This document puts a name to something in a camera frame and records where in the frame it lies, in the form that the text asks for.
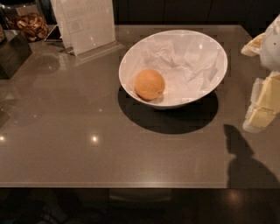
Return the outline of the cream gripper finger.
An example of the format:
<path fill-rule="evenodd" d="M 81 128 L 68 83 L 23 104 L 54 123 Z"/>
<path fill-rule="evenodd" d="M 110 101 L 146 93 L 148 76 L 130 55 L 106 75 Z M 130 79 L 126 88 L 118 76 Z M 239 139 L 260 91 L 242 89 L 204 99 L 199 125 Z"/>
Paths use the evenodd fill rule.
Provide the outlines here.
<path fill-rule="evenodd" d="M 280 73 L 271 72 L 264 80 L 253 84 L 250 105 L 243 129 L 250 133 L 265 130 L 280 113 Z"/>
<path fill-rule="evenodd" d="M 257 35 L 255 38 L 251 39 L 242 49 L 241 53 L 243 55 L 254 57 L 260 54 L 264 33 Z"/>

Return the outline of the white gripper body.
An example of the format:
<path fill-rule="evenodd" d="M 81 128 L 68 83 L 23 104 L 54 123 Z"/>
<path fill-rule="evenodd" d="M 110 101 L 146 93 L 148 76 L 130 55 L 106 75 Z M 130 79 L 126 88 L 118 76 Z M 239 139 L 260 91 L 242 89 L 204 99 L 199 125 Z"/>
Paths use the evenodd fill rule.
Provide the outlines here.
<path fill-rule="evenodd" d="M 264 33 L 260 48 L 260 60 L 270 71 L 280 71 L 280 14 Z"/>

